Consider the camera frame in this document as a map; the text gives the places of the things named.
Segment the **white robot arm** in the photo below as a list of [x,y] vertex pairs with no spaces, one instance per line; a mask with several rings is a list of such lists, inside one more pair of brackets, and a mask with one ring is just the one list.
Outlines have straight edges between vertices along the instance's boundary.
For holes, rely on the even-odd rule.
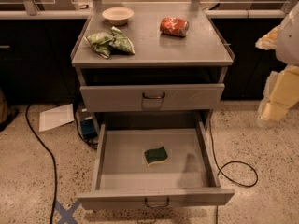
[[270,128],[299,102],[299,6],[296,5],[279,26],[259,38],[255,47],[273,49],[276,58],[286,64],[281,72],[270,73],[258,108],[258,125]]

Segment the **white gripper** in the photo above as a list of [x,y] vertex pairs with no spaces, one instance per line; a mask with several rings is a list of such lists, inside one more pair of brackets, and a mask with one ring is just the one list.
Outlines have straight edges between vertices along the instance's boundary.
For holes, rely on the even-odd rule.
[[[255,47],[263,50],[277,48],[279,25],[259,38]],[[299,102],[299,67],[287,65],[281,72],[272,71],[263,90],[258,108],[257,124],[271,128],[279,123],[288,111]]]

